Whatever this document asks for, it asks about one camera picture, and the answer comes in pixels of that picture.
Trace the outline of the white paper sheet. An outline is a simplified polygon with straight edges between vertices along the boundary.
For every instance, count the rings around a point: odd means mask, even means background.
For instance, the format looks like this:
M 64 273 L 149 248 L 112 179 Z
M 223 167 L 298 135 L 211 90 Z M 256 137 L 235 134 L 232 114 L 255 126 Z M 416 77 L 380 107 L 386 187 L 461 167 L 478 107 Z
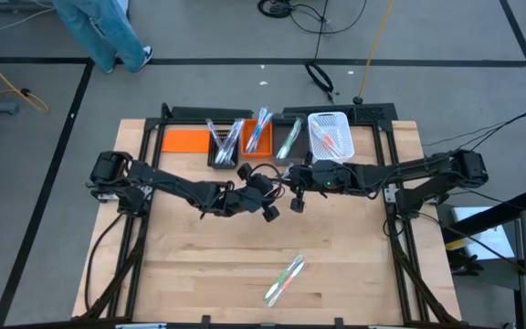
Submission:
M 457 222 L 471 216 L 477 215 L 488 210 L 489 207 L 453 207 L 451 210 L 452 217 Z M 489 228 L 474 236 L 474 239 L 482 242 L 487 247 L 493 249 L 499 255 L 513 260 L 515 258 L 513 249 L 509 243 L 503 226 Z M 461 239 L 447 244 L 449 251 L 465 251 L 468 256 L 476 256 L 477 260 L 498 260 L 499 257 L 488 249 L 484 248 L 472 239 Z

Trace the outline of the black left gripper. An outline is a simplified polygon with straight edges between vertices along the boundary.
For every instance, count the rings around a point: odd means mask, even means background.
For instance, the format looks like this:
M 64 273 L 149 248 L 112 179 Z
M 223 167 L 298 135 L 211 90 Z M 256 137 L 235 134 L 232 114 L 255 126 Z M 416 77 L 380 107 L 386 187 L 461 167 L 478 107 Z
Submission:
M 225 215 L 231 217 L 242 212 L 255 213 L 261 209 L 268 223 L 276 219 L 279 211 L 274 202 L 285 194 L 286 181 L 280 176 L 256 174 L 255 168 L 249 163 L 242 164 L 237 174 L 246 185 L 226 192 Z

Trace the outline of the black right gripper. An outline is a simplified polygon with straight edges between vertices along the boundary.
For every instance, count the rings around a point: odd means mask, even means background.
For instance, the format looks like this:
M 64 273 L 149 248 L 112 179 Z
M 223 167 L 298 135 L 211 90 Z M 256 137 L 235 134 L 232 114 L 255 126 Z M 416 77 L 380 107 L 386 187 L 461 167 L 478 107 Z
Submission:
M 295 164 L 281 174 L 282 184 L 289 187 L 295 195 L 291 199 L 290 208 L 296 213 L 302 213 L 305 202 L 305 192 L 318 192 L 327 198 L 327 193 L 345 194 L 353 186 L 353 176 L 347 167 L 332 160 L 318 160 L 312 164 L 308 158 L 303 164 Z

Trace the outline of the white perforated basket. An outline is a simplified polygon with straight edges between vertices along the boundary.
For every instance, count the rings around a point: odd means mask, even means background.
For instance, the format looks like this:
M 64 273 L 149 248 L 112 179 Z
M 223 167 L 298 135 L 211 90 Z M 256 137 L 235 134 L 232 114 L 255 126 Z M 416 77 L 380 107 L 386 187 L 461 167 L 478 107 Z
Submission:
M 317 138 L 311 128 L 312 122 L 318 122 L 329 134 L 335 138 L 336 142 L 340 146 L 340 149 L 343 151 L 343 156 L 333 157 L 328 150 L 322 147 L 320 140 Z M 342 164 L 354 156 L 354 146 L 350 125 L 347 117 L 342 112 L 335 111 L 310 114 L 308 116 L 308 131 L 313 163 L 317 162 L 318 160 L 332 160 Z

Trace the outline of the orange flat tray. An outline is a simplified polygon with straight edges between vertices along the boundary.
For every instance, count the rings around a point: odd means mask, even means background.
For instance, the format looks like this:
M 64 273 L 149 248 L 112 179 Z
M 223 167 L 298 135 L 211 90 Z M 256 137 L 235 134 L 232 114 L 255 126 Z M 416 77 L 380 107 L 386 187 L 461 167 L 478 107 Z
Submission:
M 162 151 L 165 153 L 208 152 L 210 132 L 208 130 L 173 130 L 165 133 Z

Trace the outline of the black perforated mount plate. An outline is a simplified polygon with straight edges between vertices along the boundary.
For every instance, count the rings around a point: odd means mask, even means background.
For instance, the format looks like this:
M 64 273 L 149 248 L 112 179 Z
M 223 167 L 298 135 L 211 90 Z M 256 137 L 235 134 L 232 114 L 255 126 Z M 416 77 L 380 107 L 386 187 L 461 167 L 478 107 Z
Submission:
M 327 112 L 342 112 L 351 126 L 378 123 L 383 129 L 389 129 L 398 116 L 395 105 L 389 103 L 286 107 L 283 113 L 303 113 L 305 115 Z

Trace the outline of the person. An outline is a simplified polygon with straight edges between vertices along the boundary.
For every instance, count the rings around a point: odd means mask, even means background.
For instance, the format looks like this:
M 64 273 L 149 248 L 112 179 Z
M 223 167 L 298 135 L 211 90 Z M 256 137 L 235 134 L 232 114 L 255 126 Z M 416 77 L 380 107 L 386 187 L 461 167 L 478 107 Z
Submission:
M 52 0 L 59 18 L 104 73 L 116 58 L 129 72 L 141 70 L 153 57 L 135 34 L 118 0 Z

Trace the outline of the black diagonal bar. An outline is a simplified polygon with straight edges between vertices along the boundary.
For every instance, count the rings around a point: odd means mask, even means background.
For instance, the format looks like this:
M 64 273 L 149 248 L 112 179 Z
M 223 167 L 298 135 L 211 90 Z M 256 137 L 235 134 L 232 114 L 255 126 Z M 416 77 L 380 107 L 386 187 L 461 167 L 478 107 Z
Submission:
M 526 192 L 443 228 L 443 240 L 450 243 L 476 235 L 518 218 L 522 211 L 526 211 Z

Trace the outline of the black slotted basket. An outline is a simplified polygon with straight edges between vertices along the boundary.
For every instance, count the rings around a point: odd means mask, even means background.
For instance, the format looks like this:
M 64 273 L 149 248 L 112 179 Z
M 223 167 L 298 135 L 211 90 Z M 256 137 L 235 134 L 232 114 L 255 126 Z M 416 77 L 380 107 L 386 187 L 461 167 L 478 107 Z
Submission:
M 238 140 L 244 120 L 236 119 L 229 130 L 217 130 L 211 119 L 206 119 L 210 132 L 207 165 L 214 169 L 233 169 L 238 162 Z

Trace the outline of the grey plastic bin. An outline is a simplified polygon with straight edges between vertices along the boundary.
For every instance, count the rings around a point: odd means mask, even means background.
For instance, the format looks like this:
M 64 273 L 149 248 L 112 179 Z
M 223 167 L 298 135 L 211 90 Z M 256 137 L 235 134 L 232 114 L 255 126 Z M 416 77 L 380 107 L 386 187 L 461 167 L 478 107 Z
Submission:
M 288 154 L 280 158 L 279 150 L 287 141 L 297 120 L 301 120 L 300 132 L 291 144 Z M 279 166 L 301 165 L 310 150 L 307 115 L 296 112 L 275 113 L 271 118 L 271 128 L 273 163 Z

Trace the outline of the orange plastic basket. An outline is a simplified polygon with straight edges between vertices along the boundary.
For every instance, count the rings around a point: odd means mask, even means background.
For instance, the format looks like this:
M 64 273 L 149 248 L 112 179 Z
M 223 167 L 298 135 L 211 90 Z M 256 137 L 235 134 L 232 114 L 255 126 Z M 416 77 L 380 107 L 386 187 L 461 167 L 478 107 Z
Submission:
M 245 157 L 270 158 L 272 156 L 273 132 L 272 124 L 268 123 L 259 136 L 258 147 L 254 153 L 246 151 L 247 142 L 255 131 L 257 119 L 245 119 L 244 126 L 240 135 L 239 151 Z

